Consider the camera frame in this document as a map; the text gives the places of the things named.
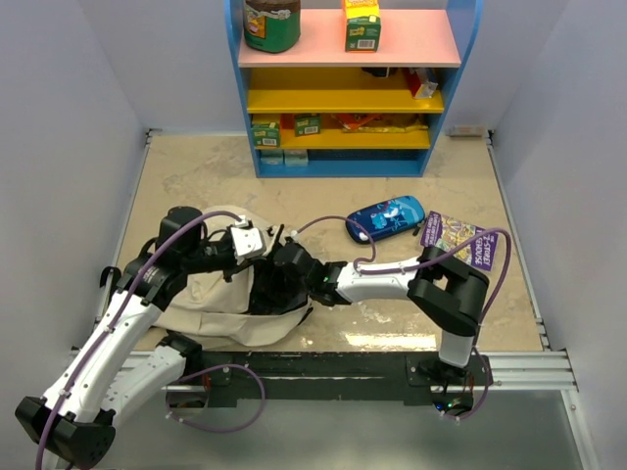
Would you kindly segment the beige canvas backpack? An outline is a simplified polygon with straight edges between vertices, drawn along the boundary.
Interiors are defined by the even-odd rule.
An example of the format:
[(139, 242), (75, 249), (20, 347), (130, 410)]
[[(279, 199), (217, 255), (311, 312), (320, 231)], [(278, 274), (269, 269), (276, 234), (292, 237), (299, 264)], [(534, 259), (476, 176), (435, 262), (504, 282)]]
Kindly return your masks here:
[[(219, 232), (229, 234), (228, 228), (244, 218), (263, 231), (265, 253), (238, 263), (230, 283), (220, 272), (191, 274), (190, 255), (201, 239), (213, 232), (214, 240)], [(265, 293), (265, 258), (285, 245), (282, 230), (227, 209), (170, 209), (158, 235), (124, 269), (105, 315), (104, 331), (115, 334), (124, 325), (138, 323), (141, 331), (158, 326), (253, 348), (283, 340), (307, 319), (313, 306), (310, 298), (276, 304)]]

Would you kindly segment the blue pencil case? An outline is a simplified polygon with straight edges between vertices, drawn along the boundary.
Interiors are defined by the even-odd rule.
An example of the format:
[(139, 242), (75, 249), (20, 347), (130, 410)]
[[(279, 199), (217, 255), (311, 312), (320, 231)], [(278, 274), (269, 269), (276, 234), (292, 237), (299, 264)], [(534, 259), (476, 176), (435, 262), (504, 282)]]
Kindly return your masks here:
[(405, 195), (352, 212), (345, 227), (355, 242), (368, 244), (368, 238), (379, 242), (413, 230), (425, 218), (425, 210), (418, 199)]

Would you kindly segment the purple Treehouse book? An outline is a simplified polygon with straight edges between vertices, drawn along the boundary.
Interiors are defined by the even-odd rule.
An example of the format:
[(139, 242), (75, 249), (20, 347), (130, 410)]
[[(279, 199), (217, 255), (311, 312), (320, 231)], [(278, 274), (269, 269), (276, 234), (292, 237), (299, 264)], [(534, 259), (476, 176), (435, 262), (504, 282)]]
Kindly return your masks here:
[[(484, 228), (482, 227), (440, 212), (431, 211), (426, 217), (422, 229), (420, 245), (422, 247), (437, 247), (442, 251), (449, 252), (483, 231)], [(474, 268), (491, 271), (498, 239), (499, 234), (488, 234), (456, 252), (455, 257)]]

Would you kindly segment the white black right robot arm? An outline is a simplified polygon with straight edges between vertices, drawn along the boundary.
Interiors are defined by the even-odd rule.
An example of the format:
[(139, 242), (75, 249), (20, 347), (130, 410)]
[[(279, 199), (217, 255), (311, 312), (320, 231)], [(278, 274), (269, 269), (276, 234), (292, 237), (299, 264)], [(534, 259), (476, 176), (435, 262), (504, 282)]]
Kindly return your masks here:
[(412, 302), (442, 331), (436, 361), (439, 378), (456, 385), (470, 374), (489, 279), (463, 261), (428, 247), (416, 259), (365, 268), (346, 261), (323, 263), (291, 242), (278, 249), (272, 263), (310, 299), (325, 306), (366, 300)]

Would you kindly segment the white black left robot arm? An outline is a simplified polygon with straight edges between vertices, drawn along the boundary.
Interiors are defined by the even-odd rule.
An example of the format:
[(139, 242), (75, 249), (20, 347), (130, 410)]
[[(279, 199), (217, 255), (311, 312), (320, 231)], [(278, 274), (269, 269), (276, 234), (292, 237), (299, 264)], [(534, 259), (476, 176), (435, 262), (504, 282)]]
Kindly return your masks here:
[(15, 416), (37, 445), (34, 466), (60, 460), (95, 467), (113, 444), (124, 418), (162, 386), (196, 382), (200, 347), (173, 333), (123, 378), (121, 367), (147, 330), (187, 286), (193, 274), (233, 274), (263, 244), (245, 215), (175, 207), (159, 233), (123, 270), (101, 321), (68, 368), (39, 397), (25, 397)]

